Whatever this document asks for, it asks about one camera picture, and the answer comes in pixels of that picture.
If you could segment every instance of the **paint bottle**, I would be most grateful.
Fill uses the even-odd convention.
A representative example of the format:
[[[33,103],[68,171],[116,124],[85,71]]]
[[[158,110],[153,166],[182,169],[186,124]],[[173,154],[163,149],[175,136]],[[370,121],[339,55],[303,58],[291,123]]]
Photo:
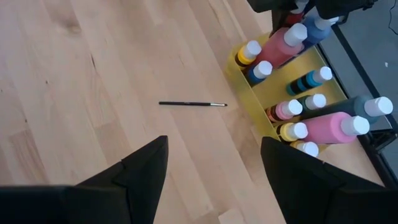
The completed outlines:
[[[324,82],[331,80],[332,77],[330,68],[324,66],[319,70],[308,72],[292,81],[286,86],[286,90],[290,96],[295,96],[322,85]]]
[[[262,46],[261,53],[253,62],[256,66],[263,60],[271,63],[272,67],[279,68],[284,62],[298,54],[303,48],[303,40],[307,38],[307,28],[303,24],[294,24],[291,28],[280,28]]]
[[[301,114],[305,114],[326,106],[326,97],[324,94],[320,93],[300,97],[297,99],[297,101],[303,105],[303,112]]]
[[[376,99],[370,96],[356,96],[330,104],[319,110],[303,113],[301,119],[309,119],[341,111],[351,116],[361,116],[366,118],[370,124],[374,124],[380,116],[391,114],[393,108],[391,100],[385,96]]]
[[[251,87],[264,81],[272,72],[272,65],[267,61],[262,61],[254,68],[248,70],[246,79]]]
[[[272,123],[285,121],[299,115],[303,106],[297,100],[283,101],[266,109],[266,114]]]
[[[290,146],[313,157],[317,157],[319,154],[319,147],[314,142],[295,141],[290,143]]]
[[[304,141],[317,144],[339,144],[354,141],[357,135],[369,132],[367,119],[337,112],[302,121],[307,125],[308,136]]]
[[[275,127],[276,133],[282,142],[294,142],[307,137],[308,130],[304,123],[286,123]]]
[[[304,9],[305,6],[308,4],[309,0],[296,0],[295,4],[297,6],[297,9],[291,10],[290,12],[288,12],[288,14],[286,16],[283,16],[283,21],[280,21],[280,26],[278,27],[278,29],[280,29],[281,27],[292,27],[294,24],[301,22],[303,19],[303,15],[304,15]],[[270,34],[269,37],[271,37],[272,35],[274,35],[274,33],[278,30],[273,30]]]
[[[297,55],[285,62],[283,65],[288,64],[293,59],[327,38],[330,35],[331,26],[337,21],[338,17],[334,17],[331,19],[322,19],[321,17],[306,17],[303,21],[303,25],[305,25],[305,27],[307,28],[308,37],[303,41],[304,48]]]
[[[235,55],[235,62],[238,64],[241,70],[244,70],[250,65],[261,52],[261,46],[259,42],[250,40],[246,45],[240,48]]]

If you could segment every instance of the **yellow rack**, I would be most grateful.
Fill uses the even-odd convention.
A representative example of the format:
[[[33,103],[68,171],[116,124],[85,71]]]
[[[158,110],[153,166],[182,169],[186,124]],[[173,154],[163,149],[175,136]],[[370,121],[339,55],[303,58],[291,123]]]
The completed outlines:
[[[263,45],[263,43],[267,41],[268,36],[269,34],[265,34],[258,38],[257,41]],[[244,44],[237,46],[232,50],[228,57],[224,73],[239,97],[242,105],[254,121],[254,124],[261,136],[270,136],[274,139],[280,140],[276,135],[274,126],[266,116],[264,109],[281,101],[291,100],[293,98],[299,98],[301,96],[314,93],[323,93],[327,98],[328,104],[346,99],[345,94],[335,79],[327,81],[322,86],[295,97],[291,97],[287,94],[286,85],[288,83],[311,70],[325,66],[325,62],[322,60],[316,48],[306,51],[283,68],[274,70],[265,81],[256,85],[254,88],[251,88],[234,61],[236,52],[238,52],[243,45]]]

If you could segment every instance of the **wooden floor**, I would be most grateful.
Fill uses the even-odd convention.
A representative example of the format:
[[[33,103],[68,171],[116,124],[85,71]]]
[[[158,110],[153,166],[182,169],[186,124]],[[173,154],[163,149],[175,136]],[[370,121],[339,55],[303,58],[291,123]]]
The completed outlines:
[[[0,183],[76,184],[166,134],[155,223],[283,223],[222,74],[270,29],[245,0],[0,0]],[[320,157],[381,183],[357,142]]]

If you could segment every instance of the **white bottle cap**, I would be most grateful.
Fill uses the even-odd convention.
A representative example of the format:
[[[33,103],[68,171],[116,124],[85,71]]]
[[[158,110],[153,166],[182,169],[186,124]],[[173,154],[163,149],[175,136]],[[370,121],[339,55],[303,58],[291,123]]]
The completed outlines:
[[[326,105],[326,97],[324,94],[314,94],[305,99],[305,106],[310,110],[316,110]]]
[[[393,105],[391,100],[385,96],[365,102],[365,112],[369,116],[383,116],[391,114],[392,109]]]
[[[313,74],[313,79],[317,83],[324,83],[328,80],[331,80],[333,75],[331,74],[331,69],[327,66],[322,67],[319,70],[316,70]]]
[[[314,142],[298,143],[297,149],[313,157],[317,157],[319,154],[319,147]]]
[[[243,49],[243,55],[247,59],[255,59],[261,52],[260,44],[255,40],[250,40],[246,47]]]
[[[338,17],[334,17],[331,19],[322,19],[321,17],[318,17],[315,19],[315,26],[320,29],[320,30],[325,30],[329,27],[331,27],[331,25],[333,25],[334,23],[336,23],[338,20]]]
[[[303,111],[303,105],[297,100],[290,100],[282,106],[282,112],[286,116],[296,116]]]
[[[293,9],[291,10],[292,14],[300,14],[304,11],[305,6],[308,4],[309,0],[304,0],[304,1],[296,1],[296,6],[298,9]]]
[[[366,134],[370,130],[369,121],[361,116],[353,116],[343,119],[340,127],[348,136]]]
[[[259,79],[267,78],[272,72],[272,65],[268,61],[261,61],[253,69],[253,74]]]
[[[294,24],[284,35],[285,43],[295,47],[307,38],[307,28],[301,23]]]
[[[295,139],[303,139],[308,135],[307,125],[302,122],[292,124],[287,130],[287,134]]]

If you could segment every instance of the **yellow paint bottle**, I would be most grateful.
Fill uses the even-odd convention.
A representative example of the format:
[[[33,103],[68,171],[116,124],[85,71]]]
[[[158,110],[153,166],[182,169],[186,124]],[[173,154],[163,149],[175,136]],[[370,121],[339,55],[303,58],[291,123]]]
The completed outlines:
[[[250,65],[261,52],[260,44],[255,40],[250,40],[235,55],[235,62],[241,70]]]
[[[282,142],[293,142],[307,137],[307,126],[302,123],[286,123],[275,127],[276,133]]]
[[[319,147],[314,142],[295,141],[290,143],[290,146],[313,157],[317,157],[319,154]]]

